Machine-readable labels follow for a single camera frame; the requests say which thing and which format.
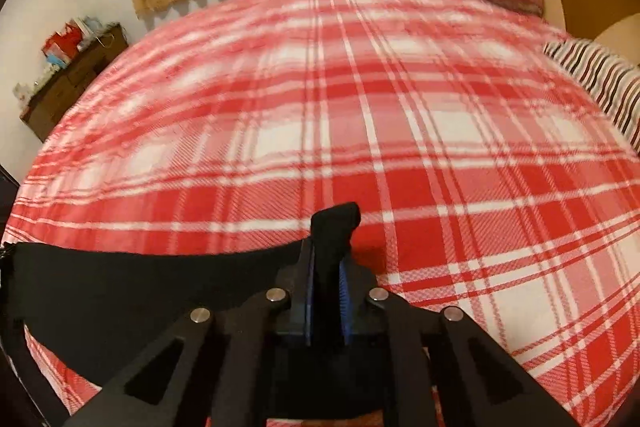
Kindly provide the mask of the dark wooden dresser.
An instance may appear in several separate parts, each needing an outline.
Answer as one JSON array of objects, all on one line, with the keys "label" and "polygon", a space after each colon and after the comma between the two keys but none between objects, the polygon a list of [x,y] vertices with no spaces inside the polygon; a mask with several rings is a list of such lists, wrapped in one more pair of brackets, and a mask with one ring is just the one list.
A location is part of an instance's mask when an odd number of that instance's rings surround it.
[{"label": "dark wooden dresser", "polygon": [[109,24],[66,68],[58,70],[43,83],[21,113],[21,121],[41,142],[46,141],[93,80],[127,48],[126,31],[122,24]]}]

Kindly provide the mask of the black pants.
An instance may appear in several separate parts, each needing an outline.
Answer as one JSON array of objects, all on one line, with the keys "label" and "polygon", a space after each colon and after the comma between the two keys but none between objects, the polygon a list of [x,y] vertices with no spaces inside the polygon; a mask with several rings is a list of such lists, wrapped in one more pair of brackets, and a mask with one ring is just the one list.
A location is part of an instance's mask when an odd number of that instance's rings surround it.
[{"label": "black pants", "polygon": [[[342,340],[340,263],[361,220],[354,202],[316,212],[311,312],[314,340]],[[1,251],[1,339],[18,373],[38,366],[26,346],[33,335],[68,369],[104,385],[183,313],[222,312],[278,286],[304,239],[262,251],[140,255],[8,244]]]}]

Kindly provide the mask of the red white plaid bedspread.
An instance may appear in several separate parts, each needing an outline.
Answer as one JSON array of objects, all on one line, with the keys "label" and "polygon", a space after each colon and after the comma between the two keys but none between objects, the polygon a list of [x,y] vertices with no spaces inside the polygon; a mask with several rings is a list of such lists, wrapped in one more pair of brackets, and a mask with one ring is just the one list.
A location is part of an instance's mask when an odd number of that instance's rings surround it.
[{"label": "red white plaid bedspread", "polygon": [[228,0],[130,46],[39,151],[4,238],[201,254],[356,202],[360,262],[472,315],[585,426],[639,377],[639,159],[480,0]]}]

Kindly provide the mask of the striped pillow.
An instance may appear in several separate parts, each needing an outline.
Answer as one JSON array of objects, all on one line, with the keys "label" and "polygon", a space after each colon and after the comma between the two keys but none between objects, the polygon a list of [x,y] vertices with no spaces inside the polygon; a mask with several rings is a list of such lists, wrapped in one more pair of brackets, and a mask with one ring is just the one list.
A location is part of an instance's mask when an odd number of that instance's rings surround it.
[{"label": "striped pillow", "polygon": [[639,153],[639,66],[587,39],[548,42],[544,55],[584,88]]}]

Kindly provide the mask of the red gift bag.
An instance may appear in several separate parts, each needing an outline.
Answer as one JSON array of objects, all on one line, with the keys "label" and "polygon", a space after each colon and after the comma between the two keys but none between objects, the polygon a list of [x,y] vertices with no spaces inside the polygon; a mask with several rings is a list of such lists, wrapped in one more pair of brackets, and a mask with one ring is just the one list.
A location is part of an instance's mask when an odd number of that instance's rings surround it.
[{"label": "red gift bag", "polygon": [[80,27],[71,20],[65,24],[62,31],[55,31],[54,34],[47,38],[41,51],[45,56],[53,54],[61,60],[65,60],[66,58],[73,60],[78,54],[78,46],[83,38],[84,33]]}]

